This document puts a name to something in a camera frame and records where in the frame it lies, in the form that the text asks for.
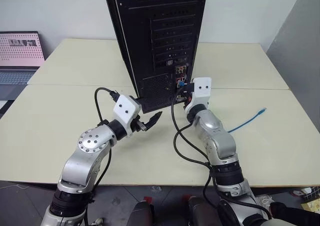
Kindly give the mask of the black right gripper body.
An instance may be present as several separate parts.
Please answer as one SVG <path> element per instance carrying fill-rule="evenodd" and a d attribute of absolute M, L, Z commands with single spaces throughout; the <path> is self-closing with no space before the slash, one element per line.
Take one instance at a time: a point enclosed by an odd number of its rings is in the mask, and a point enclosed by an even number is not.
<path fill-rule="evenodd" d="M 186 100 L 184 102 L 184 105 L 187 106 L 191 100 L 192 100 L 192 93 L 194 92 L 194 84 L 193 83 L 189 83 L 189 84 L 185 84 L 183 87 L 183 93 L 186 96 Z"/>

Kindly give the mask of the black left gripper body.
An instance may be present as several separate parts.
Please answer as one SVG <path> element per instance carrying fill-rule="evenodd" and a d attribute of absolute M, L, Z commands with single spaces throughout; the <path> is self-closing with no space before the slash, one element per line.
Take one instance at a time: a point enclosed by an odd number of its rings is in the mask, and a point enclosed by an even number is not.
<path fill-rule="evenodd" d="M 137 115 L 130 123 L 130 128 L 132 130 L 132 132 L 139 132 L 139 131 L 147 131 L 147 126 L 140 121 L 140 116 Z"/>

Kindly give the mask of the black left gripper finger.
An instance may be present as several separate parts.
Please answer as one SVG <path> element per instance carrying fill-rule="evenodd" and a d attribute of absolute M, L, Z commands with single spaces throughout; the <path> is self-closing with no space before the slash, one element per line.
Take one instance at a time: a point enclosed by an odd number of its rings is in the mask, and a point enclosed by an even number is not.
<path fill-rule="evenodd" d="M 146 131 L 148 131 L 150 128 L 152 128 L 158 122 L 162 113 L 163 113 L 162 111 L 159 111 L 149 119 L 149 121 L 145 124 Z"/>

